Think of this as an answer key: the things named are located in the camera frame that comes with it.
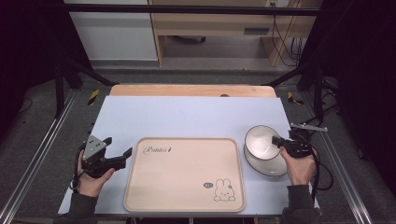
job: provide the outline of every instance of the wall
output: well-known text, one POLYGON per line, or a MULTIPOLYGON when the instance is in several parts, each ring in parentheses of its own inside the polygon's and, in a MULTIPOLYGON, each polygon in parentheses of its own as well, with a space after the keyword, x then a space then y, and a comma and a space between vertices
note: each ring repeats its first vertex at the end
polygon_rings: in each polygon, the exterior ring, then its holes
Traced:
MULTIPOLYGON (((64 0, 66 4, 146 5, 146 0, 64 0)), ((157 61, 148 13, 70 12, 91 61, 157 61)))

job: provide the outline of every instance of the tray rim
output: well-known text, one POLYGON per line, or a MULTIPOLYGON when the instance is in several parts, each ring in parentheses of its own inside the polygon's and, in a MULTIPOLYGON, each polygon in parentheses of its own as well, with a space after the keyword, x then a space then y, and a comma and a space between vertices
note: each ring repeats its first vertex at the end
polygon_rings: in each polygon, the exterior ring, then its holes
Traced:
POLYGON ((206 213, 237 213, 242 211, 245 207, 246 207, 246 193, 245 193, 245 183, 244 183, 244 179, 243 179, 243 173, 242 173, 242 164, 241 164, 241 156, 240 156, 240 148, 238 146, 238 144, 236 143, 235 140, 233 140, 232 138, 229 137, 143 137, 141 139, 139 139, 139 141, 137 141, 136 145, 135 145, 136 150, 134 150, 134 155, 133 155, 133 164, 131 166, 130 172, 129 172, 129 177, 128 177, 128 181, 127 181, 127 185, 126 185, 126 190, 124 193, 124 197, 123 197, 123 205, 125 207, 125 209, 129 212, 145 212, 145 213, 161 213, 161 212, 166 212, 166 213, 202 213, 202 212, 206 212, 206 213), (236 157, 237 157, 237 162, 238 162, 238 173, 240 176, 240 182, 241 182, 241 191, 242 191, 242 203, 241 205, 234 210, 225 210, 225 209, 218 209, 218 210, 209 210, 209 209, 181 209, 181 210, 174 210, 174 209, 155 209, 155 210, 147 210, 147 209, 129 209, 126 203, 126 197, 128 195, 128 191, 129 191, 129 185, 130 185, 130 181, 131 181, 131 175, 133 174, 133 169, 134 169, 134 165, 135 165, 135 160, 136 160, 136 153, 137 153, 137 149, 138 146, 141 142, 143 141, 147 141, 147 140, 211 140, 211 141, 215 141, 215 140, 227 140, 227 141, 231 141, 234 144, 234 148, 236 150, 236 157))

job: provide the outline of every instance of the beige tray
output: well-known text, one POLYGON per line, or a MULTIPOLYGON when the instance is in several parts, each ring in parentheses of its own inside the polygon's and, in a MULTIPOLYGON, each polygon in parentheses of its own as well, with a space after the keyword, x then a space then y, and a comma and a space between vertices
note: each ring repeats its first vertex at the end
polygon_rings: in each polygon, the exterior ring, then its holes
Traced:
POLYGON ((245 195, 234 140, 143 138, 124 198, 131 212, 238 212, 245 195))

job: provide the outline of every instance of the silver bracket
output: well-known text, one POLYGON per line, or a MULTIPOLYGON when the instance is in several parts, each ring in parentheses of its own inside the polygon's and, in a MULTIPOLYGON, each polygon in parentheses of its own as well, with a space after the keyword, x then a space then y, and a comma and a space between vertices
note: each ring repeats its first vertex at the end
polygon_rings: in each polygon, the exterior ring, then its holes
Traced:
POLYGON ((312 130, 312 131, 320 131, 320 132, 325 132, 325 133, 328 131, 327 127, 319 128, 319 127, 315 127, 315 126, 312 126, 312 125, 307 125, 305 123, 304 124, 293 124, 293 123, 291 123, 290 127, 299 128, 299 129, 307 129, 307 130, 312 130))
POLYGON ((93 135, 88 137, 87 146, 85 146, 84 155, 82 159, 86 161, 96 153, 100 152, 103 148, 105 148, 107 144, 93 135))

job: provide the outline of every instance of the black curtain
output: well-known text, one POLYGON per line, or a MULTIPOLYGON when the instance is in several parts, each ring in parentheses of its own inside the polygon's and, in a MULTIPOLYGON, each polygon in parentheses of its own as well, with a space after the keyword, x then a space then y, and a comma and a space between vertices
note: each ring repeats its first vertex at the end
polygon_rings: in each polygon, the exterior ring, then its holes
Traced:
MULTIPOLYGON (((347 8, 349 1, 324 1, 324 9, 347 8)), ((396 1, 371 4, 357 0, 325 42, 318 66, 339 82, 340 112, 368 160, 372 160, 396 195, 393 129, 396 118, 396 1)), ((324 36, 342 14, 318 17, 301 63, 309 62, 324 36)), ((303 76, 315 78, 313 71, 303 76)))
MULTIPOLYGON (((69 13, 41 11, 37 1, 2 4, 0 46, 0 138, 18 114, 25 92, 54 79, 54 67, 60 60, 70 58, 92 69, 69 13)), ((78 72, 65 69, 66 81, 74 88, 81 85, 78 72)))

